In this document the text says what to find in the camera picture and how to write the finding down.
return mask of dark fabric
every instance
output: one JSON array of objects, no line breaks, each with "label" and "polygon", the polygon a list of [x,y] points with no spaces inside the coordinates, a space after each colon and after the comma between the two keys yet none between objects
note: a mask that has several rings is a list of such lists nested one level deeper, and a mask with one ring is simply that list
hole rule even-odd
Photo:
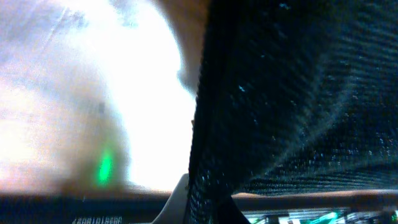
[{"label": "dark fabric", "polygon": [[190,157],[193,223],[235,192],[398,186],[398,1],[214,0]]}]

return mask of black cloth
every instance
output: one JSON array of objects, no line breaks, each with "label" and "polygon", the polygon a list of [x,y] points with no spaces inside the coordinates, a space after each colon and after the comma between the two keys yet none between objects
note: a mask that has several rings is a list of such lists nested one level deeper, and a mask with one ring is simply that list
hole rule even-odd
[{"label": "black cloth", "polygon": [[189,165],[192,223],[217,222],[237,192],[397,189],[397,3],[212,1]]}]

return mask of serial number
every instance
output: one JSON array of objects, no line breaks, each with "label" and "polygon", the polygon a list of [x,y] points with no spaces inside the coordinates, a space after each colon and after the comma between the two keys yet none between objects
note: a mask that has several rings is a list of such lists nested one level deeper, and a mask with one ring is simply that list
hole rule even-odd
[{"label": "serial number", "polygon": [[122,224],[122,217],[78,217],[72,224]]}]

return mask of textured fabric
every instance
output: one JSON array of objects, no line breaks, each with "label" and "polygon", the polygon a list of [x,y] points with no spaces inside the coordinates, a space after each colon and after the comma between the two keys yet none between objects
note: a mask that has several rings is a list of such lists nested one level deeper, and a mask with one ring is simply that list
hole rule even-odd
[{"label": "textured fabric", "polygon": [[210,4],[189,167],[193,223],[217,222],[236,192],[397,189],[397,3]]}]

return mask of metallic surface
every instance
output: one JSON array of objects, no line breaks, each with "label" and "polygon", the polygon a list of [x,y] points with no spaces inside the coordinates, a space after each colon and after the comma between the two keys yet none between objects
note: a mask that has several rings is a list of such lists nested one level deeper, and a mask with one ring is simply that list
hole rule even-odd
[{"label": "metallic surface", "polygon": [[105,189],[175,187],[188,169],[199,72],[187,74],[206,8],[188,2],[0,0],[2,194],[100,189],[107,144]]}]

